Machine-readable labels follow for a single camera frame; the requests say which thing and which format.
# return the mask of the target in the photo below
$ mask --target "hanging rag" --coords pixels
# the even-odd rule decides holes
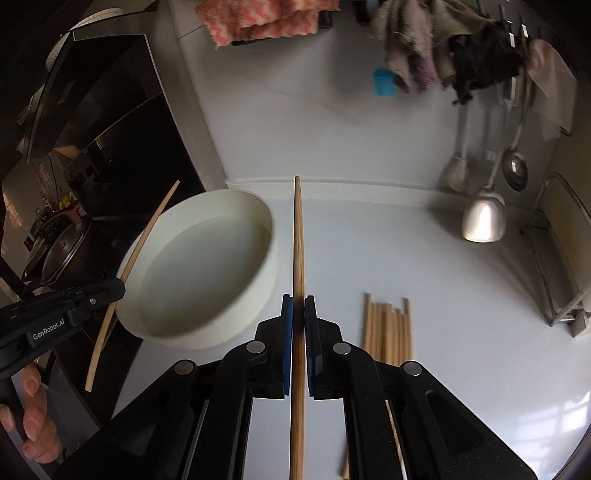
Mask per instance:
[[[472,100],[471,90],[517,77],[525,64],[525,58],[511,46],[504,22],[488,24],[474,35],[452,37],[449,47],[456,70],[453,87],[461,105]]]
[[[536,38],[530,42],[526,71],[535,85],[531,109],[542,120],[544,140],[558,138],[560,127],[570,132],[577,79],[563,58],[552,45]]]
[[[398,86],[408,93],[411,80],[419,91],[438,80],[450,85],[455,69],[449,39],[491,22],[460,0],[386,0],[371,26],[372,37],[384,42],[386,64],[398,75]]]
[[[460,0],[434,0],[433,57],[443,87],[451,85],[456,74],[449,40],[456,35],[474,35],[493,22]]]
[[[433,18],[422,0],[386,0],[371,21],[372,38],[384,42],[386,64],[406,93],[438,80],[433,62]]]
[[[295,37],[318,32],[322,10],[339,0],[206,0],[195,7],[218,47],[235,40]]]

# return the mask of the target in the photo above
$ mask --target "finger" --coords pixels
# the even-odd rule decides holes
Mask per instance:
[[[47,399],[45,397],[45,390],[40,388],[35,396],[27,398],[25,402],[25,414],[22,418],[25,433],[33,442],[37,441],[37,436],[45,424],[46,415]]]
[[[56,424],[47,419],[45,425],[37,436],[37,441],[25,440],[22,443],[22,452],[29,460],[39,458],[47,453],[55,444],[57,438]]]
[[[52,447],[43,455],[37,458],[37,463],[49,463],[55,460],[61,453],[61,441],[56,437],[56,441]]]
[[[16,422],[14,416],[6,405],[0,405],[0,423],[7,432],[11,432],[15,429]]]
[[[41,374],[35,364],[28,364],[22,369],[21,384],[27,395],[35,396],[41,386]]]

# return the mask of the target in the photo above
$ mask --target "white countertop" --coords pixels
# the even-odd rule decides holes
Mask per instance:
[[[144,341],[116,411],[176,360],[220,359],[279,315],[291,294],[293,207],[268,203],[277,221],[280,273],[258,320],[234,340],[205,351],[174,351]],[[359,344],[363,294],[399,307],[413,303],[414,352],[527,464],[550,480],[591,421],[591,336],[574,340],[541,317],[532,254],[510,226],[497,244],[465,242],[461,217],[361,202],[304,200],[306,293],[319,317]],[[255,400],[245,480],[288,478],[290,401]],[[345,446],[342,402],[306,404],[306,480],[339,478]]]

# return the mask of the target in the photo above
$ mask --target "chopstick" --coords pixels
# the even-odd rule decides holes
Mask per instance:
[[[404,311],[400,309],[394,310],[392,304],[374,303],[372,302],[371,294],[365,294],[363,349],[375,361],[399,367],[404,362],[413,359],[412,317],[409,299],[404,299],[403,308]],[[394,431],[394,440],[402,466],[402,475],[406,480],[404,458],[402,457],[400,441],[394,424],[394,416],[387,401],[386,408]],[[343,463],[341,477],[345,480],[349,480],[350,478],[348,449],[345,450],[345,461]]]
[[[293,271],[293,354],[291,356],[290,480],[304,476],[304,403],[306,344],[304,340],[304,228],[301,210],[301,182],[294,190],[294,271]]]
[[[142,250],[142,247],[148,239],[148,235],[150,234],[150,232],[154,228],[154,225],[156,224],[156,220],[158,220],[158,217],[166,208],[167,203],[170,201],[170,198],[173,196],[179,184],[180,181],[178,180],[174,182],[174,185],[168,191],[166,197],[164,197],[162,202],[160,202],[160,205],[158,205],[158,208],[156,208],[156,211],[152,215],[152,218],[148,222],[148,225],[146,225],[146,228],[144,229],[142,236],[139,237],[139,241],[136,244],[134,250],[131,252],[129,260],[125,264],[125,268],[123,269],[123,273],[121,274],[121,281],[123,283],[127,281],[129,274],[131,273],[131,269],[134,267],[135,261],[138,259],[139,252]],[[88,367],[88,373],[86,374],[86,385],[84,386],[84,389],[87,392],[92,392],[92,387],[95,383],[96,368],[99,365],[100,353],[102,352],[107,333],[109,332],[109,324],[111,323],[111,318],[113,318],[113,314],[115,313],[116,306],[116,301],[114,301],[108,306],[107,312],[105,313],[105,318],[103,319],[103,323],[100,326],[99,336],[96,339],[95,347],[92,351],[92,357],[90,358],[90,366]]]

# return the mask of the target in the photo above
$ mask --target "hanging ladle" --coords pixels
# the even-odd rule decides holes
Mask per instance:
[[[515,37],[511,33],[511,27],[506,21],[505,9],[502,5],[501,18],[506,22],[511,46],[515,47]],[[493,185],[503,159],[502,153],[507,138],[507,130],[511,120],[511,111],[515,103],[515,91],[517,89],[517,78],[513,77],[505,85],[503,104],[505,106],[505,120],[501,132],[501,144],[499,153],[496,156],[495,164],[486,185],[477,190],[469,200],[462,218],[462,235],[470,242],[490,243],[498,242],[505,235],[507,216],[505,213],[505,201],[503,197],[494,191]]]
[[[527,38],[527,29],[523,22],[521,22],[519,40],[522,54],[527,53]],[[529,178],[525,158],[521,153],[517,151],[517,147],[521,139],[521,134],[523,133],[523,129],[525,126],[527,111],[529,109],[531,101],[531,78],[529,77],[529,75],[527,75],[525,68],[523,68],[522,71],[522,78],[523,83],[525,84],[525,88],[522,97],[521,117],[519,119],[519,125],[517,127],[515,139],[513,140],[511,146],[507,148],[507,150],[505,150],[505,153],[503,153],[502,160],[503,175],[505,176],[505,180],[509,184],[509,187],[511,187],[516,192],[521,192],[527,186],[527,181]]]

